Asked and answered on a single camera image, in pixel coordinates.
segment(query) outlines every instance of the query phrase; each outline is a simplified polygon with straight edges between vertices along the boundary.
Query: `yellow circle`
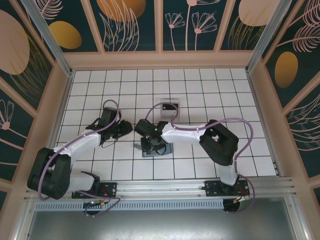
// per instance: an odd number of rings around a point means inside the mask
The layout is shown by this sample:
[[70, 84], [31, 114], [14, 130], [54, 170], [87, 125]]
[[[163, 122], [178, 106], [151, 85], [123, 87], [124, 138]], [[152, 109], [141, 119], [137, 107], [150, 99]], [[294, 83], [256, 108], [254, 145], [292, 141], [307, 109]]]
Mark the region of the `yellow circle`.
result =
[[11, 75], [21, 74], [30, 56], [28, 35], [10, 14], [0, 10], [0, 69]]
[[65, 21], [55, 21], [49, 26], [55, 40], [65, 49], [76, 49], [82, 43], [78, 30]]
[[241, 0], [239, 18], [245, 25], [258, 27], [269, 22], [279, 0]]
[[294, 81], [298, 71], [298, 59], [292, 52], [282, 53], [275, 64], [274, 76], [276, 84], [285, 89]]
[[131, 9], [136, 18], [140, 17], [146, 9], [146, 0], [96, 0], [101, 11], [110, 19], [117, 22], [128, 22], [131, 16], [125, 11]]

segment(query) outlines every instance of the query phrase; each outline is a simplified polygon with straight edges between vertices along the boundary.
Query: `black mounting plate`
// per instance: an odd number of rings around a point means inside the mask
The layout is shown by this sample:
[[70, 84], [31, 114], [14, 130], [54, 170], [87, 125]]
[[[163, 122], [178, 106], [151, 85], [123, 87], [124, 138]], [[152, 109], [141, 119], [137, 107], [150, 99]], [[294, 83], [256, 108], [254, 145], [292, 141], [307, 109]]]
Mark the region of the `black mounting plate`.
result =
[[234, 191], [226, 194], [222, 190], [220, 180], [205, 181], [204, 187], [202, 187], [202, 190], [205, 190], [205, 195], [207, 197], [242, 196], [244, 193], [241, 190], [243, 190], [248, 196], [250, 195], [248, 182], [246, 180], [238, 180], [234, 189]]
[[[117, 183], [116, 182], [101, 182], [100, 189], [102, 191], [100, 191], [97, 194], [97, 196], [103, 197], [103, 198], [107, 197], [107, 196], [105, 196], [105, 193], [103, 191], [103, 190], [105, 190], [110, 198], [115, 198], [116, 193], [117, 193]], [[83, 195], [78, 192], [73, 192], [71, 198], [73, 198], [73, 199], [92, 199], [92, 197]]]

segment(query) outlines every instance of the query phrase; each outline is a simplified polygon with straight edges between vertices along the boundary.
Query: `dark teal wallpaper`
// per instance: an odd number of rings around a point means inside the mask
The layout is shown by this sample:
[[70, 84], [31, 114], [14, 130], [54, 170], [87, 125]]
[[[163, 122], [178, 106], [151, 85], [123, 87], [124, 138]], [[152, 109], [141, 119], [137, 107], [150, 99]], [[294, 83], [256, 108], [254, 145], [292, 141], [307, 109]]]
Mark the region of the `dark teal wallpaper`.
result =
[[320, 206], [320, 187], [313, 189], [316, 199], [318, 200], [318, 204]]
[[226, 0], [164, 0], [163, 50], [213, 50], [225, 6]]
[[0, 90], [0, 179], [12, 180], [33, 120]]
[[5, 191], [0, 191], [0, 213], [1, 213], [2, 207], [5, 203], [6, 196], [7, 196], [7, 193]]
[[308, 176], [320, 174], [320, 85], [287, 115], [293, 138]]
[[97, 52], [80, 0], [34, 0], [64, 53]]
[[90, 0], [106, 52], [155, 51], [154, 0]]
[[277, 2], [236, 0], [221, 50], [253, 50]]
[[266, 63], [283, 107], [320, 71], [319, 44], [320, 2], [306, 0]]
[[297, 1], [298, 0], [292, 0], [289, 9], [287, 10], [286, 14], [284, 15], [280, 25], [278, 26], [277, 30], [275, 31], [274, 35], [272, 36], [269, 44], [265, 48], [265, 50], [264, 50], [264, 52], [262, 54], [263, 58], [266, 56], [266, 54], [268, 53], [271, 45], [274, 43], [274, 40], [275, 40], [276, 36], [279, 34], [281, 28], [283, 27], [284, 23], [286, 22], [287, 18], [289, 17], [289, 15], [290, 15], [292, 9], [294, 8], [294, 6], [296, 5]]
[[37, 109], [52, 65], [7, 0], [0, 22], [0, 77]]

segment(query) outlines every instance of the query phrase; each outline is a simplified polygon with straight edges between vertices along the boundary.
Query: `black bracket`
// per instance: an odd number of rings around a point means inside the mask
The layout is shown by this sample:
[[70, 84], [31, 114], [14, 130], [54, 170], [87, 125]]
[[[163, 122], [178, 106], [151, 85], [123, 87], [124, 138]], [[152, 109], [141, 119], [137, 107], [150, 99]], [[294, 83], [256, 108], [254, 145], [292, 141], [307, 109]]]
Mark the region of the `black bracket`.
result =
[[[100, 189], [97, 193], [98, 197], [115, 198], [116, 194], [117, 194], [117, 183], [116, 182], [101, 182], [100, 183]], [[71, 198], [73, 198], [73, 199], [92, 199], [92, 197], [87, 196], [87, 195], [83, 195], [79, 192], [73, 192]]]
[[225, 184], [220, 180], [205, 181], [204, 186], [201, 188], [205, 190], [207, 197], [226, 197], [226, 196], [249, 196], [249, 186], [246, 180], [238, 180], [231, 188], [228, 188], [226, 192]]

